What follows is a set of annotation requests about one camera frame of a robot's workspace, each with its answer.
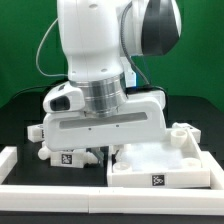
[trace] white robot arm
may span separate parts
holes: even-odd
[[[47,147],[162,139],[164,93],[126,94],[120,57],[163,55],[176,44],[181,20],[175,0],[58,0],[58,22],[69,81],[44,100]]]

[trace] sticker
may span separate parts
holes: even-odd
[[[152,186],[165,186],[165,175],[152,175]]]
[[[66,165],[72,165],[72,155],[62,154],[61,163]]]

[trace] black joint cap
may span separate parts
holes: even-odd
[[[165,55],[179,38],[172,0],[150,0],[142,26],[142,53]]]
[[[61,90],[63,90],[64,88],[65,88],[65,85],[61,85],[61,86],[59,87],[58,91],[61,91]]]
[[[64,111],[70,109],[70,101],[68,97],[61,96],[54,100],[51,100],[50,107],[52,111]]]

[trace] green surface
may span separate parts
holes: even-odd
[[[166,56],[136,58],[152,83],[170,95],[201,96],[224,111],[224,0],[177,0],[183,29]],[[54,82],[35,67],[40,40],[56,18],[56,0],[0,0],[0,106],[16,92]],[[47,73],[65,73],[58,28],[41,54]]]

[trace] white block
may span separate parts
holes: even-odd
[[[187,189],[91,189],[89,213],[223,215],[224,192]]]
[[[16,163],[17,148],[5,147],[0,153],[0,184],[2,184]]]
[[[1,211],[85,212],[88,187],[0,186]]]
[[[43,125],[32,125],[27,127],[28,139],[31,142],[44,141],[44,129]]]
[[[98,159],[86,149],[51,152],[51,166],[83,168],[86,163],[97,164]]]
[[[130,63],[126,57],[121,57],[121,62],[124,68],[126,87],[136,86],[136,73],[132,70]]]

